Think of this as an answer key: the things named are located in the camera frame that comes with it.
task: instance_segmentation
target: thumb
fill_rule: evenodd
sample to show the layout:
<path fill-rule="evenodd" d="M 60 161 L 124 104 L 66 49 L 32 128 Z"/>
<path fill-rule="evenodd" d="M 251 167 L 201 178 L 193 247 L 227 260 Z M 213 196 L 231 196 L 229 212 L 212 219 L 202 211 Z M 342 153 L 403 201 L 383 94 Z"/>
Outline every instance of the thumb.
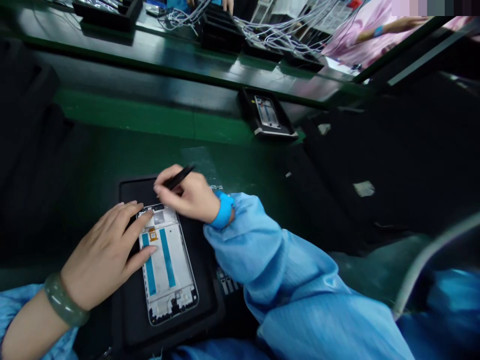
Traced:
<path fill-rule="evenodd" d="M 143 264 L 150 259 L 150 256 L 157 251 L 157 247 L 150 245 L 145 246 L 142 250 L 133 255 L 126 263 L 124 273 L 126 274 L 127 279 L 131 277 L 134 272 L 140 269 Z"/>
<path fill-rule="evenodd" d="M 153 190 L 158 195 L 161 203 L 174 208 L 179 213 L 184 213 L 188 207 L 187 202 L 177 194 L 171 192 L 163 185 L 155 185 Z"/>

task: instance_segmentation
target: blue anti-static wrist strap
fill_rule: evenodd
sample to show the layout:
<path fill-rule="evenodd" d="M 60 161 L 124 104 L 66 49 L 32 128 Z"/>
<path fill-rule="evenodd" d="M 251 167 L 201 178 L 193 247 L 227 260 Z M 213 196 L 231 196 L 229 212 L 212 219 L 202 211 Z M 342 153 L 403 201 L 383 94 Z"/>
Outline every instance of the blue anti-static wrist strap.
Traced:
<path fill-rule="evenodd" d="M 230 222 L 234 200 L 221 191 L 215 191 L 215 195 L 220 200 L 220 210 L 218 211 L 215 220 L 213 220 L 210 225 L 217 230 L 222 230 L 227 227 Z"/>
<path fill-rule="evenodd" d="M 375 32 L 373 33 L 373 37 L 378 38 L 379 36 L 383 35 L 383 33 L 384 33 L 384 27 L 379 26 L 375 29 Z"/>

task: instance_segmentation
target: pink shirt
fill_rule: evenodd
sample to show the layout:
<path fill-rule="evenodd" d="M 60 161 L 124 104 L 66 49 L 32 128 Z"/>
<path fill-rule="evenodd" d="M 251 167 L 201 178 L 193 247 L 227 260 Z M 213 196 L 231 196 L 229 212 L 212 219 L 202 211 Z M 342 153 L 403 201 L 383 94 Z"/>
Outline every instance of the pink shirt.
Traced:
<path fill-rule="evenodd" d="M 364 30 L 376 29 L 379 26 L 390 24 L 400 17 L 392 16 L 392 0 L 371 0 L 337 29 L 333 34 L 332 41 L 323 49 L 322 54 L 329 58 L 339 59 L 348 66 L 362 64 L 363 68 L 366 68 L 382 56 L 382 50 L 385 47 L 400 43 L 416 29 L 402 33 L 386 33 L 355 44 L 359 34 Z M 444 26 L 457 31 L 468 20 L 469 16 L 457 16 Z"/>

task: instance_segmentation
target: green bracelet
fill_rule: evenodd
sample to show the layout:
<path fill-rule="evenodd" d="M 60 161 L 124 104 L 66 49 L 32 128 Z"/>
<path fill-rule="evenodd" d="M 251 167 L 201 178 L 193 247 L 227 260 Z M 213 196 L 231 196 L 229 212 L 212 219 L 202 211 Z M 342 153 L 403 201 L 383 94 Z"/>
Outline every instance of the green bracelet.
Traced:
<path fill-rule="evenodd" d="M 89 320 L 90 312 L 82 310 L 70 298 L 62 284 L 59 272 L 55 272 L 46 278 L 44 290 L 53 310 L 68 325 L 81 327 Z"/>

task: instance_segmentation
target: gray cable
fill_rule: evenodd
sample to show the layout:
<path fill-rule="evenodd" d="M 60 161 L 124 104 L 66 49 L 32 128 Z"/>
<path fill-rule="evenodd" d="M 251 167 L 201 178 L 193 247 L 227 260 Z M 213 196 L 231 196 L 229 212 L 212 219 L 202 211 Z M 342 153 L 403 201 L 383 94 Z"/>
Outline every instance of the gray cable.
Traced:
<path fill-rule="evenodd" d="M 412 294 L 417 279 L 419 278 L 420 273 L 422 272 L 425 265 L 428 261 L 443 247 L 452 243 L 460 236 L 469 232 L 470 230 L 476 228 L 480 225 L 480 212 L 468 217 L 467 219 L 461 221 L 460 223 L 454 225 L 453 227 L 446 230 L 439 237 L 437 237 L 432 243 L 430 243 L 426 248 L 424 248 L 420 254 L 413 261 L 410 269 L 406 273 L 405 279 L 401 284 L 400 291 L 393 305 L 393 318 L 397 321 L 400 316 L 402 316 L 405 305 Z"/>

